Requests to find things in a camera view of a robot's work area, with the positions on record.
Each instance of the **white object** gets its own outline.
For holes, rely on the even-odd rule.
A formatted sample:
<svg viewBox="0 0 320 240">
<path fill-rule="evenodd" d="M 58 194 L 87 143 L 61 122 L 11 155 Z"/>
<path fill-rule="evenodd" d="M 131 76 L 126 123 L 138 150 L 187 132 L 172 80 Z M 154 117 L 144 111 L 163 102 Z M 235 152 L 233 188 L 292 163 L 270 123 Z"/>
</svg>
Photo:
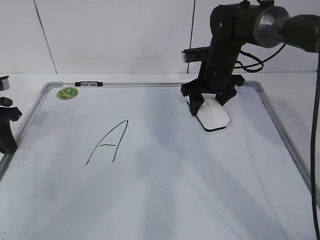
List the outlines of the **white object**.
<svg viewBox="0 0 320 240">
<path fill-rule="evenodd" d="M 196 114 L 204 130 L 213 132 L 224 129 L 229 123 L 229 116 L 212 94 L 203 94 L 204 103 Z"/>
<path fill-rule="evenodd" d="M 179 87 L 58 90 L 0 182 L 1 240 L 315 238 L 310 193 L 252 87 L 210 133 Z M 86 166 L 123 120 L 115 163 L 102 146 Z"/>
</svg>

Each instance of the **black mark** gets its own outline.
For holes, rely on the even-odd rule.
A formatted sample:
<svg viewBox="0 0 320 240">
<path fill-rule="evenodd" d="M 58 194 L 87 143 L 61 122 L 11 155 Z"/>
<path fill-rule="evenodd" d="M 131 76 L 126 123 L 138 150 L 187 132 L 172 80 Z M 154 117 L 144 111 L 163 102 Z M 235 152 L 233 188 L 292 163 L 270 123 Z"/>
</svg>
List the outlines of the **black mark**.
<svg viewBox="0 0 320 240">
<path fill-rule="evenodd" d="M 167 194 L 165 194 L 164 192 L 160 191 L 160 193 L 163 195 L 163 196 L 168 196 Z"/>
<path fill-rule="evenodd" d="M 92 155 L 94 154 L 95 150 L 97 149 L 97 147 L 99 146 L 99 144 L 106 138 L 106 136 L 108 136 L 113 130 L 115 130 L 117 127 L 119 127 L 119 126 L 120 126 L 121 124 L 123 124 L 123 123 L 125 123 L 125 128 L 124 128 L 124 131 L 123 131 L 123 133 L 122 133 L 122 136 L 121 136 L 121 138 L 120 138 L 117 146 L 116 146 L 116 145 L 111 145 L 111 144 L 103 144 L 103 145 L 101 145 L 101 146 L 116 146 L 116 149 L 115 149 L 115 152 L 114 152 L 114 156 L 113 156 L 113 160 L 112 160 L 113 163 L 115 162 L 115 160 L 116 160 L 116 155 L 117 155 L 117 152 L 118 152 L 118 148 L 119 148 L 119 146 L 120 146 L 120 143 L 121 143 L 121 141 L 122 141 L 122 138 L 124 137 L 125 132 L 126 132 L 127 127 L 128 127 L 128 124 L 129 124 L 129 121 L 128 121 L 128 120 L 124 120 L 124 121 L 120 122 L 117 126 L 115 126 L 114 128 L 112 128 L 106 135 L 104 135 L 104 137 L 98 142 L 98 144 L 95 146 L 95 148 L 94 148 L 93 151 L 91 152 L 91 154 L 90 154 L 90 156 L 89 156 L 89 159 L 88 159 L 88 161 L 86 162 L 85 165 L 87 165 L 87 164 L 89 163 L 89 161 L 90 161 Z"/>
<path fill-rule="evenodd" d="M 102 145 L 100 145 L 99 147 L 102 147 L 102 146 L 112 146 L 112 147 L 115 147 L 116 145 L 114 145 L 114 144 L 102 144 Z"/>
</svg>

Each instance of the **green sticker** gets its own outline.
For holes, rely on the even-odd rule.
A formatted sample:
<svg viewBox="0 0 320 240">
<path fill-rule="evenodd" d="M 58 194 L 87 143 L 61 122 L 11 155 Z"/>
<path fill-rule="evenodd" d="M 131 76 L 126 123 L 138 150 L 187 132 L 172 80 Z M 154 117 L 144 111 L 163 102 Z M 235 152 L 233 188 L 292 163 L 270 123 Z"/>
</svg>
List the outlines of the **green sticker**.
<svg viewBox="0 0 320 240">
<path fill-rule="evenodd" d="M 58 97 L 58 99 L 61 99 L 61 100 L 69 100 L 77 96 L 78 93 L 79 93 L 78 89 L 74 87 L 67 87 L 58 91 L 56 96 Z"/>
</svg>

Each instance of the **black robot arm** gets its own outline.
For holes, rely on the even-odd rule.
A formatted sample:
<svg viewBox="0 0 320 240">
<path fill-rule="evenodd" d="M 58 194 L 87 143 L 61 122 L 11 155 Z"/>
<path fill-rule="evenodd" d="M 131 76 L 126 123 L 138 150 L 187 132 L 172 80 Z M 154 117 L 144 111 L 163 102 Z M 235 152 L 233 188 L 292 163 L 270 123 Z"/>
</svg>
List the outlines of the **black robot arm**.
<svg viewBox="0 0 320 240">
<path fill-rule="evenodd" d="M 244 78 L 232 72 L 244 44 L 272 48 L 286 43 L 319 52 L 319 24 L 315 15 L 290 18 L 273 0 L 217 6 L 210 17 L 210 46 L 182 52 L 185 63 L 201 61 L 198 78 L 181 86 L 182 95 L 189 96 L 191 114 L 195 116 L 203 104 L 202 93 L 216 94 L 221 105 L 237 94 L 235 86 L 241 86 Z"/>
</svg>

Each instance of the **table surface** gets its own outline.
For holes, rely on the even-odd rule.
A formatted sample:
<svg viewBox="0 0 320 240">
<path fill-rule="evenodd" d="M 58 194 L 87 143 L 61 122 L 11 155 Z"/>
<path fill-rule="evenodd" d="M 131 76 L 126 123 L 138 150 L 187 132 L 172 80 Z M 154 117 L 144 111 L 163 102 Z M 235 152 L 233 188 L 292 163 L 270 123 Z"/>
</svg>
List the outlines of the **table surface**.
<svg viewBox="0 0 320 240">
<path fill-rule="evenodd" d="M 247 81 L 258 81 L 262 84 L 284 127 L 309 166 L 317 74 L 295 72 L 242 75 Z M 196 78 L 197 74 L 9 74 L 9 76 L 11 89 L 3 91 L 2 96 L 11 98 L 14 106 L 19 107 L 23 113 L 21 119 L 11 125 L 15 135 L 39 96 L 43 85 L 48 82 L 185 83 Z M 320 150 L 317 151 L 317 158 L 319 157 Z M 317 170 L 320 172 L 320 164 L 317 165 Z M 320 182 L 320 174 L 317 175 L 317 181 Z"/>
</svg>

